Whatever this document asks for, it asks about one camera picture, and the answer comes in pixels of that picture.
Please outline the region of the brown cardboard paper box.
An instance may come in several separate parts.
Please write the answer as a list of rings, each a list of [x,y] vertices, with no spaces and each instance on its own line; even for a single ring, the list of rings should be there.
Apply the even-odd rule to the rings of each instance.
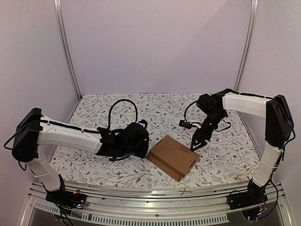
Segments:
[[[179,182],[198,162],[200,155],[170,136],[165,136],[150,149],[147,159]]]

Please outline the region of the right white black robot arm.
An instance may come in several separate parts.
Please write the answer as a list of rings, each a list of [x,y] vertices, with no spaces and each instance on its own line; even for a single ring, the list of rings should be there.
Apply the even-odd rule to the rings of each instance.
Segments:
[[[228,111],[236,111],[258,116],[265,120],[265,148],[257,171],[249,182],[249,191],[243,195],[247,205],[254,205],[261,198],[259,188],[264,188],[284,159],[286,145],[295,139],[294,122],[286,98],[260,96],[224,89],[215,94],[203,94],[196,101],[197,107],[206,114],[202,123],[192,123],[196,127],[190,150],[195,151],[207,145],[220,121],[228,116]]]

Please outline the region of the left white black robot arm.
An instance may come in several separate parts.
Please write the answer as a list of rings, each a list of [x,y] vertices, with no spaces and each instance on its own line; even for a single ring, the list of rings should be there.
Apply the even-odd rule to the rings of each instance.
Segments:
[[[70,194],[63,189],[59,175],[54,173],[45,156],[38,151],[40,145],[80,149],[109,157],[110,161],[123,160],[132,155],[145,158],[149,148],[146,127],[147,122],[141,120],[130,123],[124,129],[98,127],[91,130],[55,121],[44,116],[40,108],[33,108],[3,146],[11,151],[17,161],[26,164],[59,204],[66,204]]]

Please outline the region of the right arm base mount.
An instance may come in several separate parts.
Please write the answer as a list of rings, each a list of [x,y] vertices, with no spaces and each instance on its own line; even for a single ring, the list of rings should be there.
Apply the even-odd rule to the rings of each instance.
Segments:
[[[265,190],[260,188],[248,188],[245,192],[234,190],[227,196],[227,204],[231,210],[257,205],[267,200]]]

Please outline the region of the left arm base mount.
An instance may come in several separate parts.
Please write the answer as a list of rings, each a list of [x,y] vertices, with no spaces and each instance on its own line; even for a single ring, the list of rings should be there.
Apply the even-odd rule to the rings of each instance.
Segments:
[[[69,209],[83,209],[87,205],[87,196],[81,190],[66,191],[62,188],[56,191],[46,190],[46,200]]]

